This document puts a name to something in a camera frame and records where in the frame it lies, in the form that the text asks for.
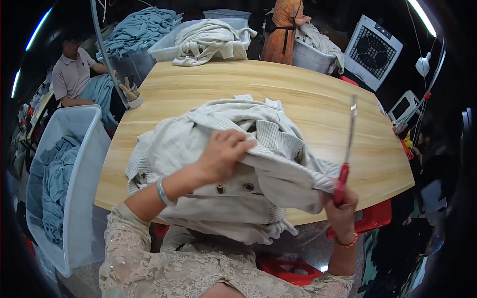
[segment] orange beaded bracelet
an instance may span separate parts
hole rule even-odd
[[[341,244],[341,243],[338,242],[338,239],[336,237],[334,238],[334,241],[336,241],[336,244],[343,247],[343,249],[344,248],[350,248],[350,247],[352,247],[353,245],[356,244],[356,241],[358,241],[358,233],[356,231],[354,231],[354,240],[350,244],[346,244],[346,245]]]

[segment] red handle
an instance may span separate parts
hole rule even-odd
[[[343,163],[341,166],[340,177],[336,182],[336,189],[334,191],[334,202],[340,205],[343,201],[344,193],[346,192],[346,181],[348,181],[348,174],[350,173],[350,164]]]

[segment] silver bangle bracelet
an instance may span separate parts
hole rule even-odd
[[[159,196],[161,197],[161,200],[167,205],[167,206],[175,206],[177,205],[177,202],[172,202],[169,200],[169,198],[166,196],[166,193],[164,192],[164,188],[162,187],[162,179],[159,179],[157,181],[157,192],[159,193]]]

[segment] fan grille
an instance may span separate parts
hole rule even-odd
[[[374,32],[361,26],[349,56],[380,80],[396,55],[387,42]]]

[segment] pile of blue clothing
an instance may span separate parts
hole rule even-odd
[[[83,136],[64,136],[31,163],[26,198],[27,209],[38,219],[31,222],[45,231],[46,238],[63,249],[63,214],[66,193]]]
[[[78,96],[79,98],[89,99],[93,103],[101,106],[103,116],[101,121],[103,122],[104,127],[110,132],[115,132],[119,125],[109,111],[111,105],[111,92],[113,91],[113,88],[113,80],[106,73],[91,78],[89,83]]]
[[[176,14],[173,10],[150,7],[131,13],[116,25],[113,33],[104,41],[108,56],[117,54],[122,59],[123,54],[133,51],[139,53],[142,48],[150,47],[177,27],[182,21],[183,13]],[[97,59],[103,54],[96,42]]]

